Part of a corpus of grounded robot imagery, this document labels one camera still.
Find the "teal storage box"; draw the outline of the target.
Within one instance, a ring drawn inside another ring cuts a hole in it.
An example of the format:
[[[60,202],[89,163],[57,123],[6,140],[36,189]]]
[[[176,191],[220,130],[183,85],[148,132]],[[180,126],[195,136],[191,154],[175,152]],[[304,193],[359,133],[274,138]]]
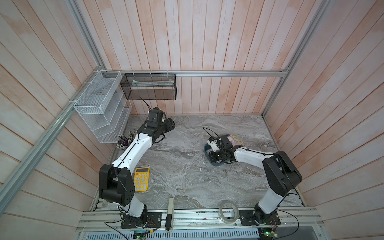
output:
[[[221,155],[222,154],[221,150],[213,152],[208,144],[205,144],[204,151],[209,162],[215,167],[226,164],[230,160],[229,155],[226,155],[226,154]]]

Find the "pink sticker sheet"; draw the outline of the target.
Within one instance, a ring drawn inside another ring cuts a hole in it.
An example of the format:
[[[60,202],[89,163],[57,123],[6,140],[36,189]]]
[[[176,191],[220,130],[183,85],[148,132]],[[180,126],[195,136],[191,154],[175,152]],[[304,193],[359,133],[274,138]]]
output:
[[[239,140],[236,136],[234,136],[233,134],[228,135],[227,138],[228,138],[228,140],[230,141],[230,143],[231,143],[233,146],[237,146],[237,145],[239,145],[239,146],[243,146],[243,145],[244,145],[243,142],[240,141],[240,140]]]

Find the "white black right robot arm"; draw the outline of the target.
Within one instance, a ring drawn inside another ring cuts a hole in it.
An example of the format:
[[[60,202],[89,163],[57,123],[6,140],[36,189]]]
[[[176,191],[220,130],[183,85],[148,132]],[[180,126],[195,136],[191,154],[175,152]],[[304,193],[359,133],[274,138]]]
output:
[[[269,215],[274,212],[289,192],[294,190],[303,177],[289,156],[283,151],[266,153],[251,150],[234,142],[231,135],[210,137],[204,152],[213,166],[245,163],[265,172],[269,188],[256,204],[256,212]]]

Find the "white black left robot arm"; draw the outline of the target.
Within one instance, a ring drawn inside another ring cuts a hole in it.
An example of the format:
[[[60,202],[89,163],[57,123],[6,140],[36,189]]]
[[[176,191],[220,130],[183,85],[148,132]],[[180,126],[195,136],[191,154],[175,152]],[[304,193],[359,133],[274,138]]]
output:
[[[165,134],[174,130],[175,122],[164,111],[155,107],[149,111],[145,122],[137,130],[132,143],[110,165],[100,169],[99,197],[108,203],[118,204],[128,216],[146,221],[148,208],[135,197],[136,187],[132,174],[144,153],[165,139]]]

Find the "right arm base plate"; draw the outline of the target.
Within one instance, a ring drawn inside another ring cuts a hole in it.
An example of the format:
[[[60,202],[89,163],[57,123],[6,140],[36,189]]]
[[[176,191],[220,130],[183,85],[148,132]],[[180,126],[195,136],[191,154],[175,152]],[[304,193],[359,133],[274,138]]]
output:
[[[261,210],[239,210],[240,221],[242,226],[263,226],[263,225],[280,225],[281,220],[274,211],[270,214],[265,214]]]

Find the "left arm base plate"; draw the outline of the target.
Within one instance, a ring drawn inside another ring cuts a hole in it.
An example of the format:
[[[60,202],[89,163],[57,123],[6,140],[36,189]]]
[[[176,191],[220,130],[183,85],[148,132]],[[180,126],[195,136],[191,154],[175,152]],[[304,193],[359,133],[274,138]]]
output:
[[[162,213],[149,212],[145,217],[134,218],[132,216],[124,217],[121,223],[122,229],[158,229],[161,227]]]

